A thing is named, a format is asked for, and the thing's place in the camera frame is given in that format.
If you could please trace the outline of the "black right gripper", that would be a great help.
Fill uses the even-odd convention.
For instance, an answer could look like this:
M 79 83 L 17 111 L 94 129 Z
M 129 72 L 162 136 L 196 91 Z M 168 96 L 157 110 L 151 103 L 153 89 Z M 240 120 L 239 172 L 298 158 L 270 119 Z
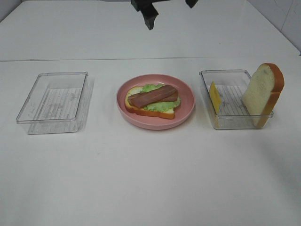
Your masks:
M 159 15 L 158 11 L 153 6 L 153 3 L 162 1 L 168 0 L 131 0 L 131 4 L 135 10 L 141 11 L 144 22 L 149 30 L 153 29 L 155 19 Z M 190 8 L 193 8 L 198 0 L 185 0 L 185 2 Z

